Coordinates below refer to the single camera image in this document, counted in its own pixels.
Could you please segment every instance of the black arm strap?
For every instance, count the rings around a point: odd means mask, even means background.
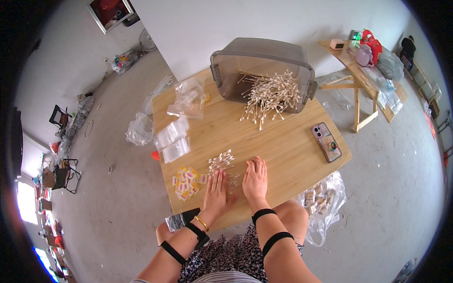
[[[186,263],[186,260],[183,258],[182,255],[180,255],[172,246],[170,246],[167,241],[163,241],[163,243],[160,245],[164,250],[167,251],[175,260],[177,260],[180,264]]]
[[[263,247],[263,259],[267,255],[269,250],[272,248],[272,246],[278,240],[283,239],[283,238],[292,238],[294,240],[293,236],[288,232],[279,232],[279,233],[273,235],[272,237],[269,238],[269,240],[267,240],[266,244]]]
[[[201,231],[200,228],[196,227],[194,224],[188,222],[186,224],[186,227],[189,228],[190,230],[192,230],[193,233],[197,234],[198,236],[198,240],[204,238],[206,236],[206,233]]]
[[[200,228],[196,227],[194,224],[188,222],[186,227],[192,230],[193,233],[197,234],[198,244],[195,249],[199,249],[204,246],[205,243],[209,241],[209,236],[205,232],[201,231]]]
[[[253,224],[256,225],[256,220],[258,220],[258,218],[260,218],[261,216],[265,215],[265,214],[269,214],[269,213],[274,213],[274,214],[277,214],[275,213],[274,210],[270,209],[270,208],[265,208],[265,209],[260,209],[258,210],[255,215],[252,216],[252,221],[253,221]]]

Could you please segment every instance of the striped shirt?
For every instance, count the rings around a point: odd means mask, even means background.
[[[192,283],[262,283],[240,271],[222,271],[204,275]],[[134,279],[130,283],[150,283],[142,279]]]

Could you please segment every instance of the red bag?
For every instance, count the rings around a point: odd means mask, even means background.
[[[58,153],[58,148],[59,148],[59,143],[58,142],[53,143],[53,144],[49,144],[49,147],[50,147],[50,150],[52,150],[53,154],[57,154]]]
[[[362,38],[360,39],[360,45],[366,44],[371,48],[371,54],[373,55],[373,64],[376,66],[377,59],[382,53],[382,45],[379,40],[374,38],[374,35],[369,30],[364,30],[362,33]]]

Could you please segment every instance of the window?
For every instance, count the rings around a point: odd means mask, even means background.
[[[38,225],[34,188],[22,182],[19,182],[17,187],[17,203],[19,205],[20,217],[24,221]]]
[[[55,282],[58,282],[58,279],[55,276],[55,273],[53,273],[53,271],[49,269],[50,262],[49,262],[49,258],[47,257],[46,252],[43,251],[42,249],[37,249],[37,248],[34,248],[34,250],[36,251],[36,254],[38,255],[41,262],[43,263],[44,268],[46,268],[47,272],[50,274],[50,276],[52,276],[53,280]]]

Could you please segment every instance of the red object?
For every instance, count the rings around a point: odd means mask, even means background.
[[[52,150],[53,154],[57,154],[59,146],[60,145],[58,144],[58,142],[56,142],[56,143],[51,144],[49,147],[50,147],[50,150]]]
[[[443,166],[447,168],[448,165],[448,153],[444,152],[443,153]]]
[[[156,159],[156,160],[160,160],[160,156],[159,156],[159,152],[158,151],[153,151],[151,153],[151,157]]]
[[[425,114],[425,118],[428,121],[429,128],[431,129],[431,133],[433,134],[433,139],[436,139],[436,129],[434,128],[431,119],[428,117],[428,115],[426,115],[426,113],[423,112],[423,114]]]
[[[374,38],[373,33],[371,31],[365,29],[362,33],[362,38],[360,39],[360,45],[367,44],[368,42],[373,41],[373,40],[376,40]]]
[[[55,237],[55,243],[60,246],[60,248],[64,249],[63,245],[63,237],[61,235],[58,235]]]
[[[99,7],[103,10],[114,9],[121,0],[100,0]]]
[[[362,38],[360,39],[360,45],[366,44],[371,48],[371,54],[373,55],[374,66],[377,64],[377,59],[382,53],[382,45],[379,40],[374,38],[374,35],[369,30],[364,30],[362,33]]]

